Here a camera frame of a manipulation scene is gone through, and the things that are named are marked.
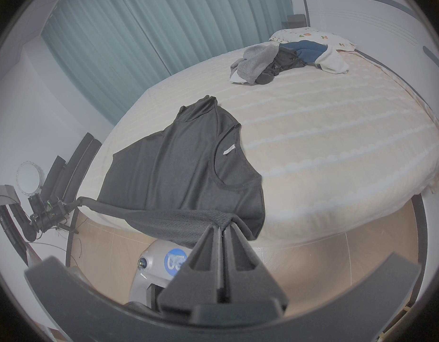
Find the pile of clothes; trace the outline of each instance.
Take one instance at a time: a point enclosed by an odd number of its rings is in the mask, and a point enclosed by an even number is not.
[[[279,45],[257,44],[247,48],[243,58],[230,66],[230,81],[265,85],[280,72],[307,64],[330,73],[345,73],[349,69],[332,46],[306,40]]]

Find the floor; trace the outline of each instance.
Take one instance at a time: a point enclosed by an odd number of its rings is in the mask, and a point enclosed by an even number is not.
[[[81,213],[77,229],[72,245],[75,262],[99,292],[125,304],[137,260],[154,238],[97,224]],[[416,263],[413,206],[409,201],[394,214],[316,242],[256,252],[290,299],[285,316],[293,316],[344,292],[392,252]]]

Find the bed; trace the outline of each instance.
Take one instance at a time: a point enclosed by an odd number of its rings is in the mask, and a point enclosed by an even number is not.
[[[262,175],[265,222],[254,247],[300,244],[397,211],[439,186],[439,122],[399,77],[357,52],[334,75],[313,66],[267,85],[229,82],[243,50],[187,68],[149,88],[97,152],[78,197],[97,199],[114,153],[167,127],[182,105],[205,95],[241,124],[241,146]],[[80,210],[93,221],[126,221]]]

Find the headboard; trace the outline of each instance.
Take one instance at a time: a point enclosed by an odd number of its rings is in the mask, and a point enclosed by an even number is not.
[[[393,0],[304,0],[307,24],[338,34],[408,83],[439,119],[439,51],[417,15]]]

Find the white tag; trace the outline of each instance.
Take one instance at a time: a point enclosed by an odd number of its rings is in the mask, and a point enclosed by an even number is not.
[[[230,151],[232,151],[235,148],[235,144],[231,145],[227,150],[225,150],[222,154],[226,155],[228,154]]]

